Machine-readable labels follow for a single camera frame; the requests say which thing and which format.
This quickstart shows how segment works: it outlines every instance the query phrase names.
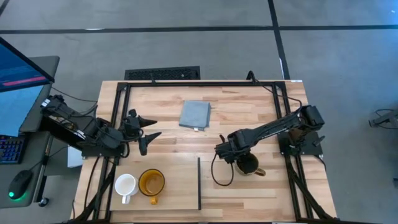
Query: gray towel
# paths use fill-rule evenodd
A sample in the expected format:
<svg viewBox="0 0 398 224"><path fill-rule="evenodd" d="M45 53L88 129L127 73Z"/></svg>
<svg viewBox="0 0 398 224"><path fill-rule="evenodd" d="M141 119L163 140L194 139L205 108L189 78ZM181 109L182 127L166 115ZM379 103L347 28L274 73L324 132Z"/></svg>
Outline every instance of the gray towel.
<svg viewBox="0 0 398 224"><path fill-rule="evenodd" d="M210 111L209 102L186 100L182 108L180 126L204 131L209 126Z"/></svg>

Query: desk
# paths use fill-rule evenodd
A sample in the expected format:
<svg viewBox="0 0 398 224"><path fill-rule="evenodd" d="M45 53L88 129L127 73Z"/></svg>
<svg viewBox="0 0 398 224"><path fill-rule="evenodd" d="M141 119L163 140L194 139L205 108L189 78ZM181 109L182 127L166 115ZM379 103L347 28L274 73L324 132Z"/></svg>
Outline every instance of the desk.
<svg viewBox="0 0 398 224"><path fill-rule="evenodd" d="M111 120L117 84L117 81L103 82L98 99L97 117ZM288 96L300 99L303 104L308 103L303 83L286 81L285 84ZM210 127L206 128L205 132L194 132L178 125L184 100L203 100L211 103ZM122 107L123 103L120 103L116 124L120 122ZM290 107L295 110L298 103L290 101ZM149 145L146 156L141 156L138 146L132 143L130 156L121 159L121 165L131 161L167 160L178 163L195 161L200 157L202 209L112 212L111 222L292 222L295 220L285 162L279 153L276 136L260 141L252 148L252 153L258 157L260 166L267 172L265 177L256 175L243 177L236 174L234 182L229 187L221 187L213 182L210 174L214 147L220 143L219 134L226 136L237 129L255 128L277 119L271 93L254 86L137 87L131 88L128 109L132 108L135 108L143 118L158 121L157 124L144 128L147 134L162 131L162 135ZM101 160L94 171L88 201L98 188ZM323 165L312 156L302 156L302 160L309 191L327 213L336 216ZM88 158L83 163L75 197L76 215L83 210L94 161L95 158ZM225 161L217 159L214 172L220 182L227 182L231 178L231 168ZM106 192L101 203L100 218L104 217L107 196ZM306 217L299 190L298 199L302 217Z"/></svg>
<svg viewBox="0 0 398 224"><path fill-rule="evenodd" d="M55 76L60 60L58 56L32 57L30 59L49 75L52 77ZM25 149L24 157L22 158L22 163L0 166L2 182L0 185L0 208L26 207L32 203L35 195L37 196L38 190L35 189L39 188L40 181L42 180L42 175L40 174L40 171L43 169L42 166L36 166L32 169L33 178L29 182L27 193L21 197L20 200L11 200L8 197L8 188L15 175L21 170L31 168L43 158L45 152L49 153L50 151L50 134L48 132L36 132L42 120L40 104L48 97L50 89L51 84L43 86L36 102L19 129L20 133L27 133L29 135L29 141Z"/></svg>

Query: wooden table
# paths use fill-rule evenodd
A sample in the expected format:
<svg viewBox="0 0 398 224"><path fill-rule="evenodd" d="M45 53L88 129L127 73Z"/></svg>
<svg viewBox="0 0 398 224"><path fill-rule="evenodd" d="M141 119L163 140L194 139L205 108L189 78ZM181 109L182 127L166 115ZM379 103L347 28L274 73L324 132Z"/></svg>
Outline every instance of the wooden table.
<svg viewBox="0 0 398 224"><path fill-rule="evenodd" d="M111 120L117 84L118 81L103 82L98 99L97 117ZM286 81L286 86L290 97L300 99L303 104L308 103L302 82ZM210 127L204 132L194 132L178 125L184 100L203 100L211 103ZM122 107L123 103L120 103L117 124L120 123ZM298 103L290 101L290 107L293 111L297 109ZM178 163L195 161L197 157L200 157L202 209L112 212L111 222L288 222L295 220L285 161L279 153L276 136L260 141L252 148L252 153L259 158L260 166L267 172L265 177L256 175L244 177L236 174L234 182L229 187L221 187L213 182L210 174L210 164L215 153L214 147L220 143L219 134L226 136L235 130L255 128L277 119L271 93L261 87L252 86L133 87L129 99L129 109L132 108L135 108L143 118L158 121L157 124L144 128L146 134L162 131L162 135L149 145L146 156L141 156L138 146L132 143L130 156L121 159L121 164L128 164L131 161L162 162L166 160ZM309 191L327 213L336 216L323 165L313 156L302 156L302 160ZM75 197L76 215L83 210L88 178L94 161L95 158L89 158L83 163ZM88 201L97 191L101 165L102 159L96 166ZM219 159L216 159L214 172L219 182L228 182L231 177L230 166ZM302 216L306 217L302 194L299 189L297 191ZM106 192L101 203L100 217L104 217L107 196Z"/></svg>

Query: monitor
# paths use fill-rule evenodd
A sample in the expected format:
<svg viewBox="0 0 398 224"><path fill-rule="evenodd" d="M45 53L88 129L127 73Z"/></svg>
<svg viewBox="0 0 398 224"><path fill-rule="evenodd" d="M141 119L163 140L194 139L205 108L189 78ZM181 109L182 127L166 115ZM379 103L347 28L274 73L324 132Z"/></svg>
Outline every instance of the monitor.
<svg viewBox="0 0 398 224"><path fill-rule="evenodd" d="M54 78L0 37L0 92L54 82Z"/></svg>

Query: white cup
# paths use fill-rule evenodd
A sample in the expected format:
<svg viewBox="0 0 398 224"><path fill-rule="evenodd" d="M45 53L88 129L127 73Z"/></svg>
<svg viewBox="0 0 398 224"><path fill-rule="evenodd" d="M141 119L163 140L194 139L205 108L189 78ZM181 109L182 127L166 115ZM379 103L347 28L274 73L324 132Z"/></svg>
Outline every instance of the white cup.
<svg viewBox="0 0 398 224"><path fill-rule="evenodd" d="M138 192L138 180L130 174L121 175L114 184L114 189L119 195L122 195L122 203L127 205L130 202L130 196Z"/></svg>

